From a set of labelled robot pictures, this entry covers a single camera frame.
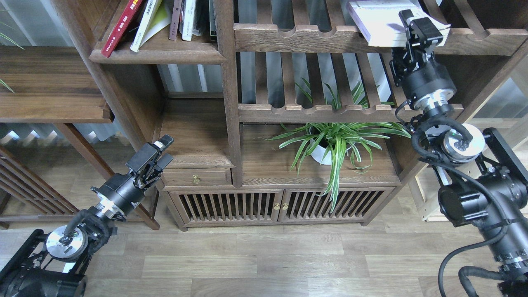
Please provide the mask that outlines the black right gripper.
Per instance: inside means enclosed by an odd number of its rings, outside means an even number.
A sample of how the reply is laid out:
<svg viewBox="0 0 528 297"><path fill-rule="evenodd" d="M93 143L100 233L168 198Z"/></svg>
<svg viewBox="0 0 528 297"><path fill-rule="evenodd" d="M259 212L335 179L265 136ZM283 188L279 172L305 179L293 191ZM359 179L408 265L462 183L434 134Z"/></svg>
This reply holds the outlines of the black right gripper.
<svg viewBox="0 0 528 297"><path fill-rule="evenodd" d="M394 82L403 88L413 110L432 110L447 105L456 87L446 67L435 60L434 48L443 35L429 17L416 18L410 9L398 12L407 41L392 48L390 61Z"/></svg>

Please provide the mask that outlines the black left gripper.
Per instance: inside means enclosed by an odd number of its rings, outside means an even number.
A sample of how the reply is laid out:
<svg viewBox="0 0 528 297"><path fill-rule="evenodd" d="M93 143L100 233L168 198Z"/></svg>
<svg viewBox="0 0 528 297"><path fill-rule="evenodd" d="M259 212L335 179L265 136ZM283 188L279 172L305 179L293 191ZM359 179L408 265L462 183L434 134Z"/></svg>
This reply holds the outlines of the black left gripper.
<svg viewBox="0 0 528 297"><path fill-rule="evenodd" d="M154 143L145 143L141 149L126 162L130 174L115 174L99 188L91 187L100 197L100 203L111 201L122 215L129 215L145 198L144 190L152 186L173 160L170 154L162 154L174 139L165 134Z"/></svg>

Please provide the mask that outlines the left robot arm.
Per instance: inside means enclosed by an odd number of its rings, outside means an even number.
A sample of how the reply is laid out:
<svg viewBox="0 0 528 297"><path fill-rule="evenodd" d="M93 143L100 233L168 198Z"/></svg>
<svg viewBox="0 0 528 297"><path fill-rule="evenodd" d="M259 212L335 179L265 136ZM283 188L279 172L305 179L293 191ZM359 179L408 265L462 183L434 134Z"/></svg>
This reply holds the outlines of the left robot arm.
<svg viewBox="0 0 528 297"><path fill-rule="evenodd" d="M97 205L51 233L34 230L1 271L2 297L83 297L92 256L117 233L114 222L125 222L144 200L145 190L160 179L173 160L165 153L173 141L166 134L145 143L126 163L127 174L91 188L100 198Z"/></svg>

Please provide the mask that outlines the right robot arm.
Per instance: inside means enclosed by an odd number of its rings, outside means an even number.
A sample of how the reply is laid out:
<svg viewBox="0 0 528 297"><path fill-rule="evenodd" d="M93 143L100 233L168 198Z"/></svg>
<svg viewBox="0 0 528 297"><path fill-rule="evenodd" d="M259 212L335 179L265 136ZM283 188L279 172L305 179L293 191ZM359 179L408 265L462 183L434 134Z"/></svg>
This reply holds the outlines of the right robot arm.
<svg viewBox="0 0 528 297"><path fill-rule="evenodd" d="M430 164L439 184L441 212L455 227L472 224L483 241L448 254L438 271L438 288L445 296L444 270L461 252L488 246L500 262L497 271L464 266L458 278L466 294L476 297L470 277L498 280L504 297L527 295L528 224L521 209L527 205L527 170L495 128L483 131L451 118L448 103L456 87L447 69L434 57L443 35L429 17L398 12L407 41L392 49L390 67L402 87L406 104L421 114L401 123L412 134L420 160Z"/></svg>

